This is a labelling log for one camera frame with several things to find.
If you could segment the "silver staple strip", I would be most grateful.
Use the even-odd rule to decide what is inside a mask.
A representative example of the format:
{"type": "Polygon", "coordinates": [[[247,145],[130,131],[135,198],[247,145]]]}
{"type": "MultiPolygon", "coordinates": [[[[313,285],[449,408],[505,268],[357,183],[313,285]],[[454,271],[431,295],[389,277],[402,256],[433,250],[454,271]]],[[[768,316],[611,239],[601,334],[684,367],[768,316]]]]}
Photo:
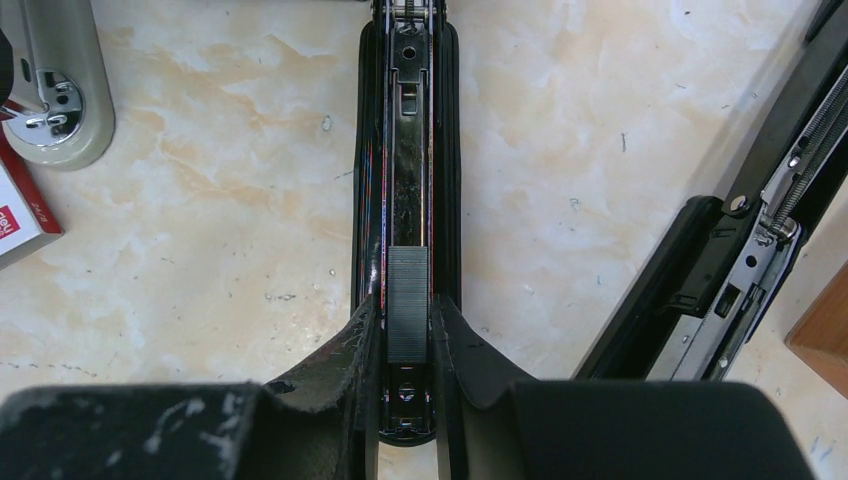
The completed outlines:
{"type": "Polygon", "coordinates": [[[387,264],[387,348],[390,364],[423,364],[427,359],[428,250],[390,246],[387,264]]]}

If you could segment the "grey silver stapler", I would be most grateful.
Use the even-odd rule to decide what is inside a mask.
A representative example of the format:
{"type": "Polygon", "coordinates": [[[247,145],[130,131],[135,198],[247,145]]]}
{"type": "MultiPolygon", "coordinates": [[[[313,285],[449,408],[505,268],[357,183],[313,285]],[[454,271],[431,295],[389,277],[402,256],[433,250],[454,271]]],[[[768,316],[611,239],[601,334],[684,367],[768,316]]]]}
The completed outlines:
{"type": "Polygon", "coordinates": [[[1,132],[23,159],[62,171],[107,150],[115,112],[90,2],[2,2],[1,132]]]}

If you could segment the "red white staple box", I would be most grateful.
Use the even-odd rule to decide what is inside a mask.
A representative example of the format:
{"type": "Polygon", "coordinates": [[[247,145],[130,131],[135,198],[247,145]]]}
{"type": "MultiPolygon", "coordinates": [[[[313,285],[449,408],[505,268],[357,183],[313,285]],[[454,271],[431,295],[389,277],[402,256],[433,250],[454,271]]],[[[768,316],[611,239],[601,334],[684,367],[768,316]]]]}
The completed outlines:
{"type": "Polygon", "coordinates": [[[1,269],[64,234],[26,162],[1,133],[1,269]]]}

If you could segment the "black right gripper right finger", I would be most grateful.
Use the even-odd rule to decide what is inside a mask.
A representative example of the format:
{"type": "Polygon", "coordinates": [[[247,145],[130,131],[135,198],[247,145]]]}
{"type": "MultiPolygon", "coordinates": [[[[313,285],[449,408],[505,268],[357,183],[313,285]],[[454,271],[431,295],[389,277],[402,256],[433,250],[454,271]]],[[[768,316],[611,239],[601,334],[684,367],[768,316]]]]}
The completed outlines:
{"type": "Polygon", "coordinates": [[[783,415],[740,383],[539,380],[432,307],[442,479],[809,479],[783,415]]]}

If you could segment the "black stapler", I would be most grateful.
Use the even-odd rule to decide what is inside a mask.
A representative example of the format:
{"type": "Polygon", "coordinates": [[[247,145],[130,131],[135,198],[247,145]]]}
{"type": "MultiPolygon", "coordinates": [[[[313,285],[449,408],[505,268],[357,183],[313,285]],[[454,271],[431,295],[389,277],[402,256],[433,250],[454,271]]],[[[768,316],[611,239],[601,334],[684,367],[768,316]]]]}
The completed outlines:
{"type": "Polygon", "coordinates": [[[679,211],[577,370],[719,381],[847,175],[847,5],[825,1],[727,196],[679,211]]]}
{"type": "Polygon", "coordinates": [[[444,1],[375,1],[358,50],[351,305],[381,324],[378,432],[396,447],[436,435],[431,305],[462,301],[459,38],[444,1]],[[428,250],[427,359],[388,362],[390,246],[428,250]]]}

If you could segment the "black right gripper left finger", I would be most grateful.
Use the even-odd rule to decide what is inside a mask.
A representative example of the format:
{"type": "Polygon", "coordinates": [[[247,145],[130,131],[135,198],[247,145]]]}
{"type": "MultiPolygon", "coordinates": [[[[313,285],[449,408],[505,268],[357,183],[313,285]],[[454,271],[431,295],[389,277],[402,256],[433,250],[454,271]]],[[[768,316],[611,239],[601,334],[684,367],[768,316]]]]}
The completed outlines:
{"type": "Polygon", "coordinates": [[[1,406],[5,479],[373,479],[379,319],[268,383],[27,388],[1,406]]]}

